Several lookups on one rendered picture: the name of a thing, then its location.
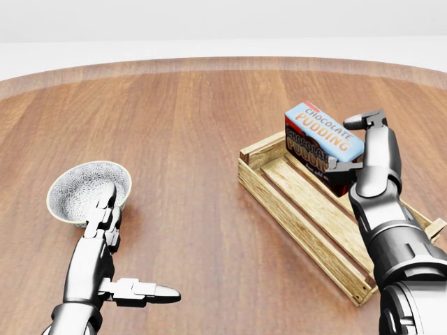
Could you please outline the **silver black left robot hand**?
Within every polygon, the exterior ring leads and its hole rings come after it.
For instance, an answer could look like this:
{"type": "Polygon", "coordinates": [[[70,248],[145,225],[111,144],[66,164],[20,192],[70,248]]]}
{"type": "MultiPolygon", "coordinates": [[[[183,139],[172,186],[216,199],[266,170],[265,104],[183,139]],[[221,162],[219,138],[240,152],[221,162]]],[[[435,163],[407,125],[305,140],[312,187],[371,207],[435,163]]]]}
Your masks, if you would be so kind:
{"type": "Polygon", "coordinates": [[[119,248],[122,220],[122,210],[115,204],[116,196],[113,183],[104,185],[87,215],[85,233],[75,247],[68,268],[64,301],[92,304],[96,308],[102,307],[104,301],[128,307],[180,301],[181,294],[173,288],[143,283],[136,278],[112,280],[115,273],[112,254],[119,248]]]}

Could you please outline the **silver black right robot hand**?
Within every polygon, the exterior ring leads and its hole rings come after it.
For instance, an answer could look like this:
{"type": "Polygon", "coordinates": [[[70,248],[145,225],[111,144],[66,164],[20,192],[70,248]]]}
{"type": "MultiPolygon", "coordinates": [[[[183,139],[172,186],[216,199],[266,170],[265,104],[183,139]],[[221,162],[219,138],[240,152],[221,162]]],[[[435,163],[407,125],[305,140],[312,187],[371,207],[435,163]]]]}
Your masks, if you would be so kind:
{"type": "Polygon", "coordinates": [[[348,130],[366,130],[365,149],[361,163],[329,160],[326,170],[334,184],[355,181],[356,193],[364,198],[376,197],[387,189],[388,181],[402,191],[402,164],[394,131],[388,127],[383,110],[357,114],[344,120],[348,130]]]}

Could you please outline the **chocolate pudding box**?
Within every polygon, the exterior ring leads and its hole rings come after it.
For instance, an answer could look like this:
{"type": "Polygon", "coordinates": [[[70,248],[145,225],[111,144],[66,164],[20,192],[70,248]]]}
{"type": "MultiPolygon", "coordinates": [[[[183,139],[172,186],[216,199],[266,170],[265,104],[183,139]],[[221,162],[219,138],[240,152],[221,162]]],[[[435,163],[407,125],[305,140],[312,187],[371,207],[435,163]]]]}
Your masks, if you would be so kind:
{"type": "Polygon", "coordinates": [[[331,177],[330,159],[357,163],[364,142],[309,101],[285,112],[286,149],[336,196],[346,194],[352,181],[331,177]]]}

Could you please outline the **wooden slat tray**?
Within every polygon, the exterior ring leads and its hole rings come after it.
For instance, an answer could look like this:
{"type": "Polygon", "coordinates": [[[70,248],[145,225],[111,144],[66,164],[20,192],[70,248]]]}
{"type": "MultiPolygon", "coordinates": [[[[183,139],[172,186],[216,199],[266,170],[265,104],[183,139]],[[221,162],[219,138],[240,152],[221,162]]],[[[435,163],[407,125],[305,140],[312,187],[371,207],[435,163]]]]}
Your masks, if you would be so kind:
{"type": "Polygon", "coordinates": [[[243,148],[238,178],[355,306],[378,290],[348,196],[332,194],[288,153],[284,133],[243,148]]]}

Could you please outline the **white patterned bowl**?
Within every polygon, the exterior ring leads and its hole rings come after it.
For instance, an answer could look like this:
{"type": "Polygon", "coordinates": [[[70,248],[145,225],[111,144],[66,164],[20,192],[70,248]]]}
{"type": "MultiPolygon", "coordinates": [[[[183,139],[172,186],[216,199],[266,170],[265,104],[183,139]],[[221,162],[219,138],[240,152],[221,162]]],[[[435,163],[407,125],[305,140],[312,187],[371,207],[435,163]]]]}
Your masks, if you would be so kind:
{"type": "Polygon", "coordinates": [[[56,219],[84,228],[88,212],[110,182],[117,188],[115,204],[125,208],[132,188],[131,175],[112,161],[91,161],[63,173],[48,191],[47,208],[56,219]]]}

